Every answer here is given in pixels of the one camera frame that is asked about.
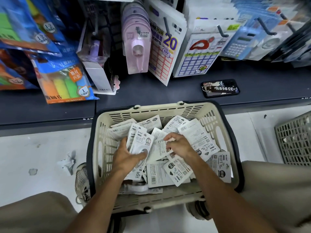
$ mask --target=tiled floor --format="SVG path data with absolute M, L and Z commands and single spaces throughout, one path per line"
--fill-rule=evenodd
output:
M 227 115 L 239 146 L 240 159 L 282 162 L 274 126 L 311 110 L 311 105 L 280 110 Z M 0 206 L 25 197 L 56 191 L 64 194 L 77 211 L 75 176 L 68 176 L 57 162 L 76 152 L 75 168 L 86 160 L 91 129 L 77 129 L 0 137 Z M 29 169 L 37 174 L 30 176 Z M 217 232 L 213 221 L 193 218 L 184 206 L 155 210 L 147 215 L 127 217 L 126 232 Z

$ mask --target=number 20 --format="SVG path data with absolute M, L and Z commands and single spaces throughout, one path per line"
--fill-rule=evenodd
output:
M 169 38 L 164 40 L 163 43 L 166 46 L 169 46 L 172 50 L 176 49 L 177 46 L 177 39 L 176 38 L 171 38 L 170 36 L 168 36 Z

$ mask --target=hand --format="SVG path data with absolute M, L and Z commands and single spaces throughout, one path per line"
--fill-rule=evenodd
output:
M 124 178 L 129 174 L 139 161 L 147 157 L 146 153 L 131 154 L 126 148 L 127 137 L 124 137 L 116 150 L 112 160 L 111 172 L 121 172 Z
M 186 163 L 188 163 L 189 159 L 192 157 L 197 157 L 198 154 L 191 147 L 187 139 L 181 135 L 174 132 L 171 132 L 163 138 L 164 141 L 168 141 L 166 143 L 166 148 L 171 148 L 175 154 L 182 157 Z

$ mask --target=shoe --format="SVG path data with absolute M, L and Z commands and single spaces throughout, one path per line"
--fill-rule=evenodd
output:
M 91 199 L 90 184 L 87 178 L 86 163 L 82 163 L 77 167 L 76 172 L 76 203 L 82 204 L 84 207 Z

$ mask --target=phone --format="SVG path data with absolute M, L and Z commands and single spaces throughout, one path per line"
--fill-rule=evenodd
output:
M 222 81 L 203 82 L 201 84 L 205 97 L 236 95 L 240 93 L 238 85 L 234 79 L 225 79 Z

